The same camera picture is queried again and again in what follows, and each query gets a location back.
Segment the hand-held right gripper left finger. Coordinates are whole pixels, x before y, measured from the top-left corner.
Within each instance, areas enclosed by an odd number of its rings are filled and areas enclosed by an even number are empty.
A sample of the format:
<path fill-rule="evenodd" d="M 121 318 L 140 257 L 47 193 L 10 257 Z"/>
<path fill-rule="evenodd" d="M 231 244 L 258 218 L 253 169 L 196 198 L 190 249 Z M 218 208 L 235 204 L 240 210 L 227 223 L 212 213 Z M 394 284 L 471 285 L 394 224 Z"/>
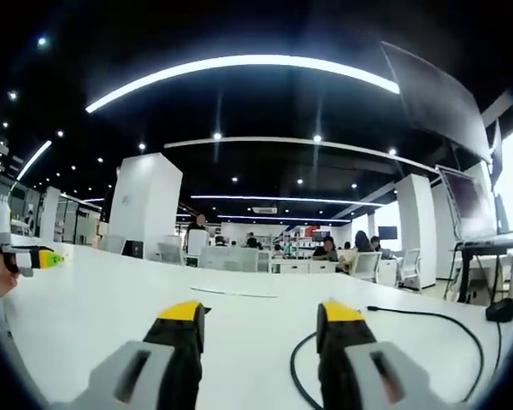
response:
<path fill-rule="evenodd" d="M 121 345 L 94 368 L 76 409 L 194 409 L 203 376 L 205 307 L 162 310 L 141 341 Z"/>

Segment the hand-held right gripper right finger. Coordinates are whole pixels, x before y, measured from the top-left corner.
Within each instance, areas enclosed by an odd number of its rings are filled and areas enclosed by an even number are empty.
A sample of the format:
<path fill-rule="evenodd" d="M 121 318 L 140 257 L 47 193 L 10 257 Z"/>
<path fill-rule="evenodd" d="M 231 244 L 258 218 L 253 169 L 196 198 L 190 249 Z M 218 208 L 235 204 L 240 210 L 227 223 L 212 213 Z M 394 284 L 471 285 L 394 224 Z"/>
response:
<path fill-rule="evenodd" d="M 379 342 L 356 309 L 318 306 L 316 350 L 325 409 L 437 409 L 428 373 L 403 350 Z"/>

